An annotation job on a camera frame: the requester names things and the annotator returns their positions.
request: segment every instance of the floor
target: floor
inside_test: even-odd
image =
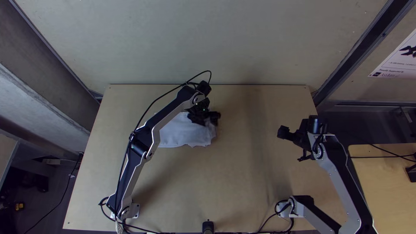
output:
[[[345,147],[351,144],[406,143],[414,142],[403,118],[395,112],[326,112],[320,117],[327,118],[329,132],[335,133]],[[16,200],[24,201],[26,209],[15,212],[17,233],[24,233],[41,216],[55,206],[62,197],[72,167],[59,166],[49,181],[49,192],[41,193],[36,188],[21,188],[16,192]],[[115,232],[63,230],[62,225],[68,207],[75,178],[70,179],[68,192],[62,204],[30,233],[43,234],[107,234]],[[317,234],[317,231],[294,231],[295,234]]]

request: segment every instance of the metal frame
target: metal frame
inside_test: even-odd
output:
[[[372,53],[415,3],[415,0],[389,0],[386,3],[347,56],[313,96],[313,102],[318,109],[322,109],[329,96]]]
[[[304,156],[299,161],[314,160],[328,173],[347,213],[347,221],[343,225],[338,224],[316,207],[313,198],[307,195],[291,196],[287,201],[277,203],[275,210],[285,209],[279,214],[283,218],[305,218],[323,234],[376,234],[370,209],[347,167],[345,149],[337,137],[326,130],[325,123],[317,116],[310,116],[309,119],[302,120],[295,133],[290,133],[288,127],[281,126],[278,137],[303,148]],[[306,156],[307,151],[311,152],[310,156]]]

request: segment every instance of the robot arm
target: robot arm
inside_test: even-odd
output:
[[[152,158],[160,143],[159,130],[179,112],[196,107],[206,99],[210,91],[211,88],[205,81],[202,81],[196,89],[183,86],[172,102],[132,133],[126,150],[127,163],[123,168],[119,186],[116,188],[117,192],[111,195],[106,203],[120,220],[139,216],[140,205],[133,203],[131,194],[144,164]]]
[[[278,203],[276,210],[290,204],[280,217],[305,218],[323,234],[377,233],[367,203],[347,167],[347,154],[337,137],[327,133],[326,124],[321,123],[317,116],[310,116],[309,119],[302,120],[294,133],[290,133],[288,127],[281,126],[277,137],[290,140],[303,148],[304,155],[299,161],[315,160],[328,173],[348,220],[343,225],[338,224],[316,207],[310,196],[292,196],[288,201]],[[311,155],[306,156],[306,152],[311,152]]]

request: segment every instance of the wooden desk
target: wooden desk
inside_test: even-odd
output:
[[[13,152],[15,152],[17,140],[0,134],[0,188],[11,165]]]
[[[85,151],[64,228],[113,231],[97,206],[111,195],[128,137],[141,114],[172,85],[110,85]],[[144,118],[170,102],[158,101]],[[158,149],[137,181],[133,200],[141,204],[142,228],[164,232],[200,232],[203,221],[216,231],[257,231],[274,205],[291,195],[311,195],[338,222],[346,214],[329,176],[316,162],[298,162],[302,149],[276,137],[280,125],[296,130],[316,114],[306,86],[213,85],[211,109],[221,112],[218,137],[204,147]],[[265,230],[285,230],[274,218]],[[294,230],[313,227],[304,219]]]
[[[399,155],[416,152],[416,143],[377,146]],[[370,145],[349,146],[348,151],[352,157],[391,156]],[[401,158],[352,159],[352,161],[378,233],[414,233],[416,183],[410,182],[405,171],[405,167],[414,163]]]

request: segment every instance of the wooden board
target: wooden board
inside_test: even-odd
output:
[[[85,151],[64,228],[113,231],[97,206],[117,184],[130,132],[149,103],[172,85],[110,85]],[[174,98],[158,101],[148,119]],[[257,231],[274,205],[291,195],[311,195],[317,206],[345,221],[341,202],[316,162],[298,162],[302,149],[276,137],[280,125],[296,130],[316,114],[306,86],[213,85],[211,109],[221,112],[218,136],[204,147],[158,149],[137,181],[138,219],[128,223],[164,232],[200,232],[203,221],[216,231]],[[284,230],[275,218],[265,230]],[[297,219],[295,230],[313,227]]]
[[[377,145],[399,155],[416,152],[416,144]],[[370,145],[352,145],[350,155],[391,156]],[[414,233],[416,183],[411,183],[405,167],[414,165],[400,158],[353,159],[364,196],[379,234]]]
[[[0,188],[10,167],[10,158],[15,150],[17,141],[0,134]]]
[[[416,102],[414,79],[367,77],[416,28],[416,6],[329,97],[341,101]]]
[[[15,0],[83,83],[318,89],[387,0]]]

